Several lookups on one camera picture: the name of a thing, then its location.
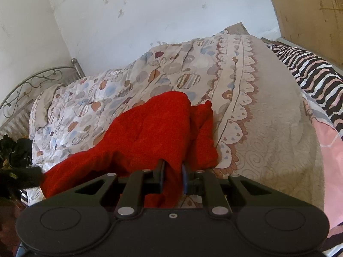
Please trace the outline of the striped bed sheet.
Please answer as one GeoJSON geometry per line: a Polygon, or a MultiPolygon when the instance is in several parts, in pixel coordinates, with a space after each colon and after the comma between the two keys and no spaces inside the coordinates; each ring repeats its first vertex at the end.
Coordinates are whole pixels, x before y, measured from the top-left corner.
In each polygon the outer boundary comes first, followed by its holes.
{"type": "Polygon", "coordinates": [[[266,46],[278,60],[273,74],[298,86],[313,116],[342,137],[342,75],[304,48],[271,42],[266,46]]]}

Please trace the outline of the grey pillow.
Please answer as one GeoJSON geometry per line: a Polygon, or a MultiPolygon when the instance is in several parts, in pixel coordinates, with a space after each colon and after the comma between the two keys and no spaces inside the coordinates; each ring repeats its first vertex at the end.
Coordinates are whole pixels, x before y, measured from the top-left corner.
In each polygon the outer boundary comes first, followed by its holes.
{"type": "Polygon", "coordinates": [[[39,128],[45,127],[48,123],[48,110],[52,104],[55,92],[62,86],[63,84],[56,84],[41,93],[35,112],[34,127],[36,131],[39,128]]]}

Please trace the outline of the metal bed headboard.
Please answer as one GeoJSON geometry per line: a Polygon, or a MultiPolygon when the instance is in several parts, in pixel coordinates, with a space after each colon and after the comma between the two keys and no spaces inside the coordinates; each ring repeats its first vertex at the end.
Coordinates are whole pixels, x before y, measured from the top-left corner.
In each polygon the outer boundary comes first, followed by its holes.
{"type": "Polygon", "coordinates": [[[56,84],[69,85],[84,77],[77,59],[70,66],[57,66],[39,71],[17,84],[1,102],[1,136],[14,140],[29,135],[29,117],[37,96],[56,84]]]}

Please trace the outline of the pink cloth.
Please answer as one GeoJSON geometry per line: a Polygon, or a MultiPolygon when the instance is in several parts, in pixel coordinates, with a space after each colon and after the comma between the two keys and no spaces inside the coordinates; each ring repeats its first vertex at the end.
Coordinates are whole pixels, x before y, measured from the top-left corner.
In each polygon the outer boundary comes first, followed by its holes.
{"type": "Polygon", "coordinates": [[[325,256],[342,256],[342,140],[328,123],[312,120],[324,164],[324,213],[330,231],[323,246],[325,256]]]}

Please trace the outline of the patterned white duvet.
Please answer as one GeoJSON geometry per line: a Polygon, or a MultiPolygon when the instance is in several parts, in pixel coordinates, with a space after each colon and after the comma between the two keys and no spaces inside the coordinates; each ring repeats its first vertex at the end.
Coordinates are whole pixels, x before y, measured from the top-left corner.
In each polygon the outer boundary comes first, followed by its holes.
{"type": "Polygon", "coordinates": [[[29,135],[33,163],[50,170],[70,155],[94,147],[125,111],[168,91],[187,95],[193,106],[210,101],[215,173],[239,173],[268,187],[324,207],[324,168],[315,129],[299,87],[273,73],[278,60],[251,35],[213,37],[160,45],[123,69],[60,87],[48,123],[29,135]]]}

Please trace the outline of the red long-sleeved sweater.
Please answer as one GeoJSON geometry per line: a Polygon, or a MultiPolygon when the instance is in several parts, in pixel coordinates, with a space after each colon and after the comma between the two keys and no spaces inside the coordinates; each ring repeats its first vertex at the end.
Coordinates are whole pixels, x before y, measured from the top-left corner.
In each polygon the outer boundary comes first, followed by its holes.
{"type": "Polygon", "coordinates": [[[100,175],[129,176],[167,163],[161,194],[145,198],[147,208],[172,208],[183,192],[182,166],[192,171],[214,168],[210,101],[192,106],[182,92],[165,92],[120,114],[93,148],[70,155],[44,174],[40,188],[50,198],[100,175]]]}

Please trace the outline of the wooden wardrobe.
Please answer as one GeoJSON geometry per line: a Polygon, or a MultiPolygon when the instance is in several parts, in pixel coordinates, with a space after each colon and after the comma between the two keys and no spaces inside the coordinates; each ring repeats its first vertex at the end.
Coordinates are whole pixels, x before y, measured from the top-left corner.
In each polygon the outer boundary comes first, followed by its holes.
{"type": "Polygon", "coordinates": [[[342,0],[271,0],[281,37],[342,68],[342,0]]]}

